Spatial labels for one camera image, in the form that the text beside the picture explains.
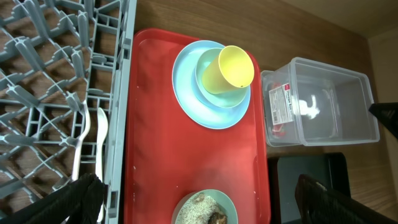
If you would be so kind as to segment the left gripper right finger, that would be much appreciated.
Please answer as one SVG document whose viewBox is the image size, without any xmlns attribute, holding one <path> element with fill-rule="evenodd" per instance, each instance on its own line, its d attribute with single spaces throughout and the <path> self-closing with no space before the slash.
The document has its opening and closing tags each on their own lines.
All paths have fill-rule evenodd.
<svg viewBox="0 0 398 224">
<path fill-rule="evenodd" d="M 298 178 L 295 199 L 302 223 L 397 224 L 305 174 Z"/>
</svg>

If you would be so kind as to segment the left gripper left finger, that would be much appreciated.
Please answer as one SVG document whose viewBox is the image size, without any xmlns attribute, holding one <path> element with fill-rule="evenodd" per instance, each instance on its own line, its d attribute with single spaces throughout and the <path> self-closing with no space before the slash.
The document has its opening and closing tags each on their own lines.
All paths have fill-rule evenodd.
<svg viewBox="0 0 398 224">
<path fill-rule="evenodd" d="M 95 174 L 84 174 L 62 189 L 1 219 L 1 224 L 95 224 L 106 186 Z"/>
</svg>

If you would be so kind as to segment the white plastic fork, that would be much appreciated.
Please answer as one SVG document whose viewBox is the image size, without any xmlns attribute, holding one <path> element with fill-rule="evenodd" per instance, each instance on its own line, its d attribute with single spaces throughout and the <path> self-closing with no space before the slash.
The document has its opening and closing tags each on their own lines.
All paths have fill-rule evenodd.
<svg viewBox="0 0 398 224">
<path fill-rule="evenodd" d="M 81 159 L 81 148 L 83 145 L 83 141 L 88 135 L 91 127 L 91 119 L 90 119 L 90 112 L 87 106 L 86 100 L 83 102 L 83 109 L 85 115 L 85 128 L 83 132 L 79 135 L 77 145 L 75 148 L 75 156 L 73 160 L 73 169 L 71 175 L 71 181 L 74 182 L 79 178 L 79 170 L 80 170 L 80 159 Z"/>
</svg>

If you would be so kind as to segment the white plastic spoon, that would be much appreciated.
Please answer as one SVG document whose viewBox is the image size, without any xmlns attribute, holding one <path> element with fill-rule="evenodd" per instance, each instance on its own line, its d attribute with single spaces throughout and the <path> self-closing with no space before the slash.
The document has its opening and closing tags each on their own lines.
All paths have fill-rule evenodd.
<svg viewBox="0 0 398 224">
<path fill-rule="evenodd" d="M 103 181 L 103 144 L 108 133 L 108 119 L 102 108 L 97 109 L 96 164 L 95 174 Z"/>
</svg>

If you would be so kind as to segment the white napkin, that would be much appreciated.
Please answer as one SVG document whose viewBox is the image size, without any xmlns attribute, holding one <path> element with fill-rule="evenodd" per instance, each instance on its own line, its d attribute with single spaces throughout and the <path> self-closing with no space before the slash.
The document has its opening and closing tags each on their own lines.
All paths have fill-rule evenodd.
<svg viewBox="0 0 398 224">
<path fill-rule="evenodd" d="M 308 119 L 316 118 L 319 113 L 320 109 L 317 106 L 317 99 L 315 95 L 311 95 L 312 103 L 309 106 L 308 102 L 305 100 L 299 100 L 299 107 L 300 107 L 300 115 L 306 116 Z"/>
</svg>

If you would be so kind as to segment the green bowl with rice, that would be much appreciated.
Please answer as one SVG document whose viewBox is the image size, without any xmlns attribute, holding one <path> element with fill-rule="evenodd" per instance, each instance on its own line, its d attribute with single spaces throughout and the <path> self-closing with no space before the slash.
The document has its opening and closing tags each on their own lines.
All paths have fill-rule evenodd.
<svg viewBox="0 0 398 224">
<path fill-rule="evenodd" d="M 184 196 L 175 207 L 171 224 L 238 224 L 233 201 L 222 191 L 206 189 Z"/>
</svg>

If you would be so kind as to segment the red strawberry candy wrapper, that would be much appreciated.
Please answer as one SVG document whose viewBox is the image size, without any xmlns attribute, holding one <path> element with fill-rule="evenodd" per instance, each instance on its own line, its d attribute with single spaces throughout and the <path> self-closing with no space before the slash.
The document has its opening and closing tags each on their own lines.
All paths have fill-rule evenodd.
<svg viewBox="0 0 398 224">
<path fill-rule="evenodd" d="M 284 124 L 289 122 L 286 91 L 289 91 L 288 83 L 278 84 L 269 91 L 270 106 L 272 113 L 272 133 L 277 137 L 285 135 Z"/>
</svg>

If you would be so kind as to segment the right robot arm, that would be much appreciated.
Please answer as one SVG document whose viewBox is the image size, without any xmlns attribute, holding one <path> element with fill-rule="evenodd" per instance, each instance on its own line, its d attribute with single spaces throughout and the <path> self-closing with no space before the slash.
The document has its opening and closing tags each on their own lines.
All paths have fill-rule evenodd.
<svg viewBox="0 0 398 224">
<path fill-rule="evenodd" d="M 396 139 L 398 138 L 398 102 L 373 103 L 369 108 L 369 112 L 375 116 Z"/>
</svg>

